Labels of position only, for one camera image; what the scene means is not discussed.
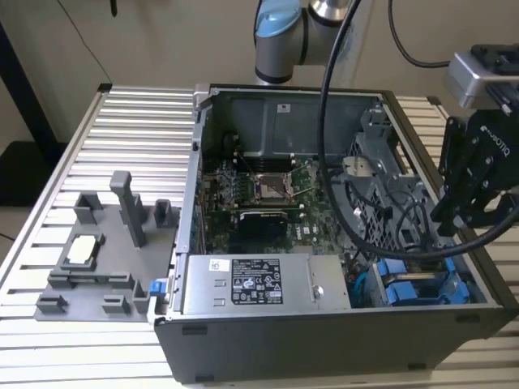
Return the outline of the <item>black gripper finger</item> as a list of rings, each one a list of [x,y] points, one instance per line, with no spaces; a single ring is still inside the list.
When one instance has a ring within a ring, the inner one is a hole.
[[[495,198],[499,199],[497,206],[490,211],[486,211],[487,205]],[[468,207],[461,212],[461,218],[472,229],[494,227],[502,223],[516,207],[518,207],[518,194],[484,192],[482,196],[473,199]]]
[[[440,236],[451,237],[459,229],[478,228],[491,201],[484,183],[491,169],[491,140],[487,116],[472,116],[466,122],[450,117],[445,127],[440,156],[440,174],[444,177],[442,195],[431,212],[439,224]]]

